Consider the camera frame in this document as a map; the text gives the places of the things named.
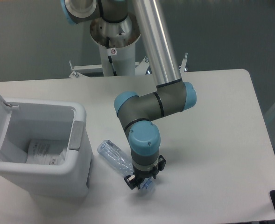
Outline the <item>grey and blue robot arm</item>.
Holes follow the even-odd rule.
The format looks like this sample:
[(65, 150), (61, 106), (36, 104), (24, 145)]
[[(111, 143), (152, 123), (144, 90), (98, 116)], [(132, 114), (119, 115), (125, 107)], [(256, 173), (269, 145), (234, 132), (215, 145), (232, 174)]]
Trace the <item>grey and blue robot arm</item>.
[(133, 13), (126, 0), (61, 1), (69, 23), (91, 23), (90, 35), (99, 47), (105, 76), (134, 75), (135, 44), (143, 40), (156, 91), (143, 96), (126, 91), (114, 101), (132, 156), (133, 173), (124, 180), (135, 189), (146, 178), (156, 178), (166, 165), (153, 121), (192, 108), (197, 96), (192, 84), (182, 80), (160, 2), (134, 0), (132, 4)]

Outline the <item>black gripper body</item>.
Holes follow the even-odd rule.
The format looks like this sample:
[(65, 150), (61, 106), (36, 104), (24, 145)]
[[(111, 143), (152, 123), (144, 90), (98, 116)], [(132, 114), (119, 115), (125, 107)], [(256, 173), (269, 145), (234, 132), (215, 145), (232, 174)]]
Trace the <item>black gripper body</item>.
[(140, 164), (133, 164), (134, 184), (141, 184), (146, 178), (153, 177), (156, 179), (159, 169), (158, 163), (151, 164), (149, 167)]

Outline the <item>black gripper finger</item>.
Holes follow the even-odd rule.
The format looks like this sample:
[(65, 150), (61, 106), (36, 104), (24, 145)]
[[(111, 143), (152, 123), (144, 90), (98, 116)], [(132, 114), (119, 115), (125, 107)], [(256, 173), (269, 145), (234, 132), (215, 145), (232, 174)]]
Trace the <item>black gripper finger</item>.
[(160, 171), (163, 171), (166, 165), (166, 160), (162, 155), (158, 156), (158, 163), (152, 168), (152, 177), (154, 179), (157, 178), (157, 175), (159, 174)]
[(130, 189), (141, 188), (142, 178), (135, 174), (125, 176), (124, 181)]

